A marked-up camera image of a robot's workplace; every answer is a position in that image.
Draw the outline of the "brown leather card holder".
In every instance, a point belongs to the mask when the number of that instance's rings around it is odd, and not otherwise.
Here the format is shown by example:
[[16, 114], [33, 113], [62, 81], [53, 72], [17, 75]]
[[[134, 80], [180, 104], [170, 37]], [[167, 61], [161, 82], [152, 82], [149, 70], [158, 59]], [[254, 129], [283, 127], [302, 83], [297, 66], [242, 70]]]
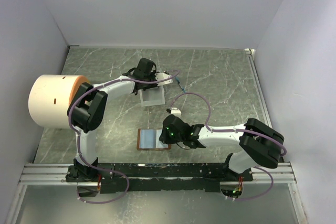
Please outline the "brown leather card holder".
[[161, 129], [138, 129], [137, 150], [162, 151], [170, 150], [170, 144], [163, 144], [159, 137]]

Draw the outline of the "white card tray box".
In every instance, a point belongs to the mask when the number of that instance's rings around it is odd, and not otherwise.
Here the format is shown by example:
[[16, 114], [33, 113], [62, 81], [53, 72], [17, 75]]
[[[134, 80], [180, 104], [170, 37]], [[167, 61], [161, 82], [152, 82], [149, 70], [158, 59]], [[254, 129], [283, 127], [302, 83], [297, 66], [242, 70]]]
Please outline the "white card tray box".
[[140, 90], [141, 107], [165, 105], [163, 86]]

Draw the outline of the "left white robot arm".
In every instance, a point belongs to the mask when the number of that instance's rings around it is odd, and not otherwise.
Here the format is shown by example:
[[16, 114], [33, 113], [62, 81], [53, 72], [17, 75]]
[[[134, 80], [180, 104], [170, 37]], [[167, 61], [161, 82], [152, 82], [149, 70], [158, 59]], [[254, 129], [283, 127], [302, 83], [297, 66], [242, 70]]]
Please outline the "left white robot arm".
[[69, 172], [68, 179], [81, 177], [90, 182], [97, 178], [96, 131], [102, 122], [107, 102], [157, 86], [156, 64], [146, 58], [140, 59], [136, 67], [117, 79], [95, 86], [84, 82], [79, 86], [67, 111], [69, 126], [76, 135], [77, 151], [73, 160], [76, 174]]

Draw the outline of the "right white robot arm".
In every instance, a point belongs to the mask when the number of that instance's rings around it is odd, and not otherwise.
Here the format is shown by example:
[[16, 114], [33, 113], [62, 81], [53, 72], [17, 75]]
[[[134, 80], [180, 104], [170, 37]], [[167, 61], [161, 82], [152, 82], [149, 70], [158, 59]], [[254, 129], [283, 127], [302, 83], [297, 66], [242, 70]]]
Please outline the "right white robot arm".
[[286, 155], [284, 137], [257, 119], [234, 126], [189, 125], [174, 115], [167, 116], [159, 137], [163, 144], [183, 143], [191, 149], [213, 146], [239, 147], [230, 153], [219, 176], [226, 181], [235, 181], [246, 170], [262, 166], [275, 169]]

